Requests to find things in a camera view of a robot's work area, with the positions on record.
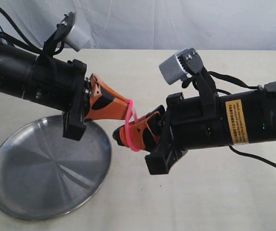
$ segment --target white backdrop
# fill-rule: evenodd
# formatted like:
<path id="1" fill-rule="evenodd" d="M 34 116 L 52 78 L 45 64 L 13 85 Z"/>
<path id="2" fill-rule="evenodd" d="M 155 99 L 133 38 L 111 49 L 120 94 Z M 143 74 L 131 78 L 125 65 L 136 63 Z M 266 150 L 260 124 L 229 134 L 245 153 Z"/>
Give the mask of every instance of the white backdrop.
<path id="1" fill-rule="evenodd" d="M 68 11 L 86 21 L 87 48 L 276 50 L 276 0 L 0 0 L 41 45 Z M 16 35 L 0 15 L 3 29 Z"/>

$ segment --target stainless steel plate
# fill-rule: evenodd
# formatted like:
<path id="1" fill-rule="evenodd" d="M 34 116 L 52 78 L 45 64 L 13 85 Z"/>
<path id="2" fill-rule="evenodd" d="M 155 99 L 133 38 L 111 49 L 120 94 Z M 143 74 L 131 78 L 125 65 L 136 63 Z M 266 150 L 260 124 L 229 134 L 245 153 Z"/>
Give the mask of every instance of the stainless steel plate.
<path id="1" fill-rule="evenodd" d="M 24 220 L 67 214 L 101 186 L 111 143 L 96 123 L 86 123 L 81 141 L 62 137 L 62 116 L 28 124 L 0 147 L 0 209 Z"/>

